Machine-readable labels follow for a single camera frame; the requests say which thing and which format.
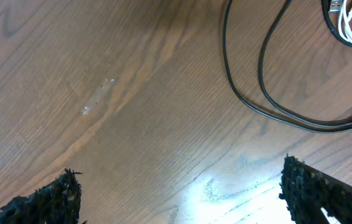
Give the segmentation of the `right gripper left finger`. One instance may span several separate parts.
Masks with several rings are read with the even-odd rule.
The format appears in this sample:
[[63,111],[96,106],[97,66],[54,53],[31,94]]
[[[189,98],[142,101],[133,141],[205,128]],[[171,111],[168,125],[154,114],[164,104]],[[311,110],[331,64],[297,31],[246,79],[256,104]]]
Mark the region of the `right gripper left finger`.
[[0,224],[77,224],[82,186],[79,172],[65,169],[51,183],[28,196],[17,196],[0,208]]

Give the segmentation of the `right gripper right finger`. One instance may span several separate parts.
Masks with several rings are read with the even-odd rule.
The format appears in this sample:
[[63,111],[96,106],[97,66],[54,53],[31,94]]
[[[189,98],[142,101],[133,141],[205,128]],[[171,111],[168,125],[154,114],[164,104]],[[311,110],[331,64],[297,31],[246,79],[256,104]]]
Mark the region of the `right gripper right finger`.
[[296,157],[284,158],[279,199],[295,223],[352,223],[352,186],[316,170]]

